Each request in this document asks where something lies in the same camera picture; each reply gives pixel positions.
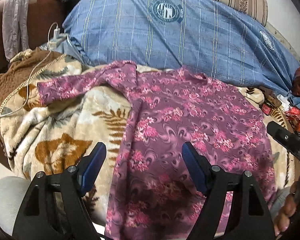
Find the person right hand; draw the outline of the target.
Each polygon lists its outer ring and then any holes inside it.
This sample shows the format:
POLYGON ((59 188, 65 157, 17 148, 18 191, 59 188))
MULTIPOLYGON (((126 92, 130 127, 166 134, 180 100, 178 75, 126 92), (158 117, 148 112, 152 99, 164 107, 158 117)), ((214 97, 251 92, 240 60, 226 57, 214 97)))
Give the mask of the person right hand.
POLYGON ((300 186, 300 177, 298 181, 290 187, 289 195, 285 199, 284 205, 279 210, 279 213, 274 218, 274 231, 275 236, 278 237, 281 233, 285 232, 290 225, 290 217, 296 212, 297 203, 295 201, 295 194, 300 186))

